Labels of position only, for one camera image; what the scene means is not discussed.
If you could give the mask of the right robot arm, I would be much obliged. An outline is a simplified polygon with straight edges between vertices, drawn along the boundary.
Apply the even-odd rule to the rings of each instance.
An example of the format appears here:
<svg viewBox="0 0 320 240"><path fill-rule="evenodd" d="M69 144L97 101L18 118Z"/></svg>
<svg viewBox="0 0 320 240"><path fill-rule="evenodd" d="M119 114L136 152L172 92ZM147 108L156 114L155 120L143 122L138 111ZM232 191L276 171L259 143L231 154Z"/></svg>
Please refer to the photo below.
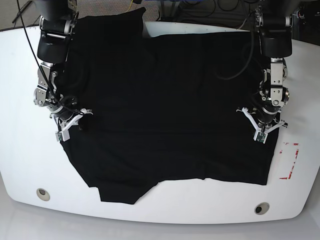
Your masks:
<svg viewBox="0 0 320 240"><path fill-rule="evenodd" d="M73 126L84 131L85 118L92 114L80 102L88 85L87 73L84 69L73 70L72 63L78 54L70 51L79 15L77 1L36 0L34 3L40 12L37 57L41 63L33 101L50 111L58 128L58 140L62 140Z"/></svg>

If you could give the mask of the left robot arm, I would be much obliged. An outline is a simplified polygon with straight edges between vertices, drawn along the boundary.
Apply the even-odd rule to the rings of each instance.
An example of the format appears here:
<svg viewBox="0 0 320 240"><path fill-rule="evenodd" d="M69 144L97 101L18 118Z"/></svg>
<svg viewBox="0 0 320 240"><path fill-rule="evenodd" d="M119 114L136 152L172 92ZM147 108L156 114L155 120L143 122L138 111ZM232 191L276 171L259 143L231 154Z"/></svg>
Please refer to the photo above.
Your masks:
<svg viewBox="0 0 320 240"><path fill-rule="evenodd" d="M283 82L288 76L285 58L292 54L292 14L298 0L261 0L255 9L251 42L259 34L260 52L269 58L270 67L263 69L263 77L253 98L253 109L243 107L240 111L255 129L253 139L264 143L272 131L287 127L277 114L288 103L290 93Z"/></svg>

